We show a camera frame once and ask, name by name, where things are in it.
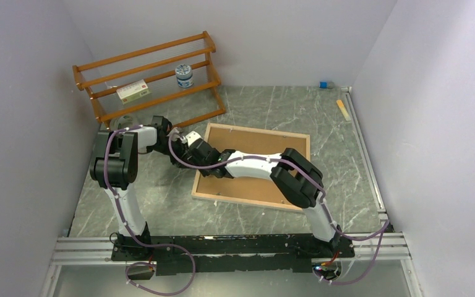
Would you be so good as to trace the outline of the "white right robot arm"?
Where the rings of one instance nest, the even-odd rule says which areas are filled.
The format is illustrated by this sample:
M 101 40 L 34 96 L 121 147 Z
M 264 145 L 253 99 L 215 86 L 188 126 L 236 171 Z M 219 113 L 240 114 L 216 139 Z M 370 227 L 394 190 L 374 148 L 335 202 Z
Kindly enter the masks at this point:
M 171 156 L 182 166 L 216 178 L 255 178 L 272 182 L 292 205 L 300 208 L 310 223 L 316 251 L 332 256 L 340 246 L 338 224 L 332 219 L 325 200 L 321 171 L 294 148 L 281 153 L 259 155 L 226 149 L 222 152 L 197 139 L 183 145 L 179 156 L 169 144 Z

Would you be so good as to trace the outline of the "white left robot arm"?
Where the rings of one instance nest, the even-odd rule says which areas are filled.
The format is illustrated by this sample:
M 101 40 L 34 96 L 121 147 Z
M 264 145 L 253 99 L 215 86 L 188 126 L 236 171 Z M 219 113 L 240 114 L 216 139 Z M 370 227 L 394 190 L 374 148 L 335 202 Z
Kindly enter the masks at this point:
M 139 151 L 157 152 L 181 166 L 168 147 L 173 124 L 163 116 L 153 116 L 149 125 L 135 125 L 117 131 L 100 130 L 90 160 L 91 178 L 105 190 L 116 214 L 118 242 L 128 243 L 127 250 L 137 260 L 152 252 L 148 224 L 142 216 L 134 182 L 139 171 Z

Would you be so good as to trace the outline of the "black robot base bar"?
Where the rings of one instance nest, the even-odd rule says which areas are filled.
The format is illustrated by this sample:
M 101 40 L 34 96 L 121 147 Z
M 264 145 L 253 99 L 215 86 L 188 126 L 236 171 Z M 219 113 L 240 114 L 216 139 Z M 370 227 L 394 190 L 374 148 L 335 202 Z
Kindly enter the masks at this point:
M 115 239 L 114 262 L 152 262 L 158 276 L 179 273 L 290 270 L 311 272 L 320 259 L 352 258 L 350 240 L 336 236 L 331 243 L 310 233 L 272 235 L 152 236 Z

